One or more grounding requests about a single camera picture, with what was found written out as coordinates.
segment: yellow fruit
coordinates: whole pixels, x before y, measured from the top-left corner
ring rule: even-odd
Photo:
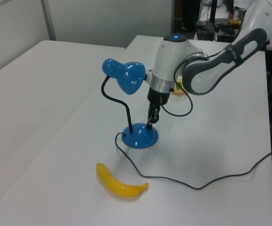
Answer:
[[[113,193],[125,197],[133,197],[139,195],[149,184],[145,183],[140,186],[126,185],[118,181],[102,163],[96,165],[96,172],[102,183]]]
[[[178,78],[177,79],[177,82],[179,83],[179,85],[181,86],[181,87],[183,87],[183,85],[182,85],[182,79],[180,79],[180,78]],[[179,86],[177,86],[177,84],[175,84],[175,87],[174,87],[174,93],[177,93],[177,94],[182,94],[182,93],[184,93],[183,91],[182,91],[182,89],[179,87]]]

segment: desk lamp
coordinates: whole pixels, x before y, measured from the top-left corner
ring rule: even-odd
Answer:
[[[146,148],[155,144],[158,140],[157,130],[147,128],[146,123],[131,123],[131,116],[127,104],[109,97],[104,92],[104,86],[109,78],[117,80],[119,87],[128,95],[134,94],[146,80],[145,67],[142,63],[129,62],[122,64],[114,59],[106,59],[103,62],[103,72],[107,75],[102,84],[102,94],[109,100],[123,104],[127,110],[128,124],[122,134],[122,141],[133,148]]]

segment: table surface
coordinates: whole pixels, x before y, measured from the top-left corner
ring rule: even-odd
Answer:
[[[0,198],[124,48],[43,41],[0,70]]]
[[[140,61],[153,68],[161,40],[137,36],[119,61]],[[210,55],[225,46],[192,43]],[[115,135],[127,126],[125,109],[102,96],[101,82],[0,199],[0,225],[272,226],[271,158],[249,175],[220,180],[200,191],[142,178],[115,147]],[[106,85],[107,94],[129,105],[132,122],[147,120],[148,89],[145,83],[128,96],[115,80]],[[257,52],[209,94],[191,97],[194,109],[187,117],[160,111],[155,125],[159,140],[152,147],[136,150],[118,140],[142,173],[202,186],[248,171],[271,151],[264,52]],[[172,94],[165,107],[182,113],[190,104]],[[148,190],[132,199],[113,195],[96,176],[97,162],[124,183],[148,182]]]

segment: yellow banana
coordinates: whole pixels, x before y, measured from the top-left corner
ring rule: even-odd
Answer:
[[[115,194],[125,197],[133,197],[139,195],[144,189],[146,189],[149,184],[145,183],[140,186],[136,185],[126,185],[122,182],[118,181],[112,174],[108,171],[108,169],[102,163],[98,163],[96,165],[96,172],[98,177],[103,182],[103,184]]]

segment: lamp shade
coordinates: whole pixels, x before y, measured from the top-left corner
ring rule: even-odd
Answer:
[[[109,58],[103,62],[102,68],[103,72],[115,78],[120,88],[129,95],[139,89],[145,78],[145,67],[139,62],[122,64]]]

